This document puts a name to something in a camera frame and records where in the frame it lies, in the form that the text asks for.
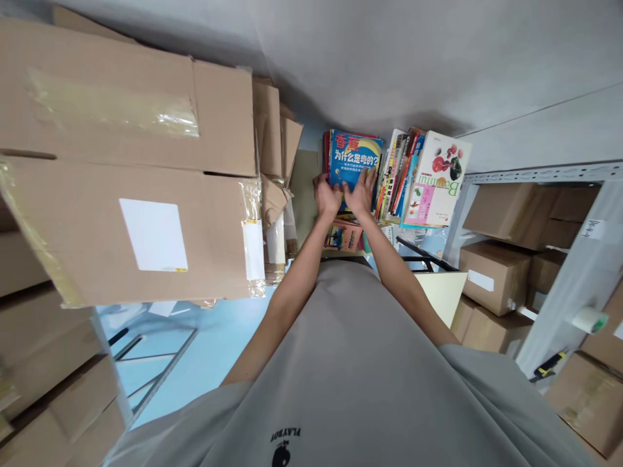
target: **blue floor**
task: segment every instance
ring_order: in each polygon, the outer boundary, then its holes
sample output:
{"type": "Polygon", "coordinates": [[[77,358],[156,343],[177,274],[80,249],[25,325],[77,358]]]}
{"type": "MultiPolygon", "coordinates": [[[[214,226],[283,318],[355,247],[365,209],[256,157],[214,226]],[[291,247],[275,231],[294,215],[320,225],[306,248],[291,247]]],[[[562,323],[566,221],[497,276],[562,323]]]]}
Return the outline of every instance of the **blue floor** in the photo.
{"type": "MultiPolygon", "coordinates": [[[[193,329],[199,330],[183,358],[146,406],[134,427],[173,412],[218,387],[257,329],[272,293],[273,289],[269,288],[265,298],[221,301],[210,310],[189,302],[178,302],[174,312],[188,308],[190,311],[167,318],[142,313],[126,323],[124,326],[130,331],[114,344],[113,353],[120,351],[135,336],[145,336],[126,358],[176,352],[193,329]]],[[[114,307],[98,309],[107,338],[118,331],[110,327],[110,315],[115,310],[114,307]]],[[[140,388],[160,373],[168,362],[167,357],[159,361],[118,364],[117,369],[126,393],[131,394],[140,388]]],[[[130,404],[137,404],[146,390],[132,397],[130,404]]]]}

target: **shelving unit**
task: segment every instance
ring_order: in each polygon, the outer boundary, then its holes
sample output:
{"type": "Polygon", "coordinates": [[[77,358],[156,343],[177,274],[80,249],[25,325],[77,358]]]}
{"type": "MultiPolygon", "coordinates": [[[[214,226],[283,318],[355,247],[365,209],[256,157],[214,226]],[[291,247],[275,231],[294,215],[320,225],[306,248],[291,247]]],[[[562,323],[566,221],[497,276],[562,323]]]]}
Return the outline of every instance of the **shelving unit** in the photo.
{"type": "Polygon", "coordinates": [[[602,188],[575,239],[552,290],[537,315],[516,362],[532,376],[533,371],[563,348],[575,350],[586,334],[571,325],[580,308],[602,311],[618,284],[623,268],[623,162],[541,167],[465,176],[454,210],[443,259],[458,268],[461,247],[486,236],[463,229],[479,185],[489,183],[598,182],[602,188]],[[603,226],[586,233],[587,223],[603,226]]]}

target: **hand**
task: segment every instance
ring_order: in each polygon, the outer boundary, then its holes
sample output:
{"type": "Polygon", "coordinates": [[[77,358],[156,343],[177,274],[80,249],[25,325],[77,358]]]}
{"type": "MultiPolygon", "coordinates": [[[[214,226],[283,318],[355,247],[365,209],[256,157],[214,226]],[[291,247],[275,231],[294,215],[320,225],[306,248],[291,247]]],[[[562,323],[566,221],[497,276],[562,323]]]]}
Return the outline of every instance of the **hand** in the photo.
{"type": "Polygon", "coordinates": [[[334,220],[339,207],[342,204],[342,192],[339,185],[335,184],[333,189],[327,183],[329,174],[320,174],[313,179],[313,197],[316,198],[316,206],[320,217],[330,217],[334,220]]]}
{"type": "Polygon", "coordinates": [[[359,220],[361,220],[363,216],[370,215],[372,191],[375,180],[376,168],[373,168],[370,171],[367,169],[361,171],[359,180],[357,180],[357,185],[352,193],[350,192],[350,188],[348,188],[348,184],[342,182],[346,204],[359,220]]]}

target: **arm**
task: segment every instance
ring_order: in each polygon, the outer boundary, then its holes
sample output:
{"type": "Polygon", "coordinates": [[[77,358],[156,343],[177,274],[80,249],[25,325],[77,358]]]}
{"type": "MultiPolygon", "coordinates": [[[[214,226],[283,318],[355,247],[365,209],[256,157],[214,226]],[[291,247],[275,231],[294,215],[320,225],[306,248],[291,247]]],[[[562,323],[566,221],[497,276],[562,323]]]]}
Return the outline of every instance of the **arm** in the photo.
{"type": "Polygon", "coordinates": [[[431,306],[420,283],[370,214],[372,190],[376,177],[374,169],[367,174],[365,172],[365,170],[361,172],[357,186],[352,193],[348,185],[344,183],[344,197],[368,238],[381,283],[435,346],[459,344],[454,334],[431,306]]]}
{"type": "Polygon", "coordinates": [[[257,331],[242,351],[221,386],[255,380],[294,324],[313,292],[327,230],[337,215],[342,192],[326,182],[328,175],[313,180],[318,217],[310,234],[275,290],[257,331]]]}

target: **person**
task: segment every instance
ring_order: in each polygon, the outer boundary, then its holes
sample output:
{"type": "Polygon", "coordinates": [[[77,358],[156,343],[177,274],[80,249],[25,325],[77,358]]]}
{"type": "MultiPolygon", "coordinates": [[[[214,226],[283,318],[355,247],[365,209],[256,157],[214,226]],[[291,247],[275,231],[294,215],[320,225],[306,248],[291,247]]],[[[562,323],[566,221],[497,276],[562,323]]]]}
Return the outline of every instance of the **person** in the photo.
{"type": "Polygon", "coordinates": [[[370,214],[374,180],[314,180],[315,224],[221,386],[129,432],[109,465],[592,465],[511,359],[435,314],[370,214]],[[342,195],[378,276],[321,263],[342,195]]]}

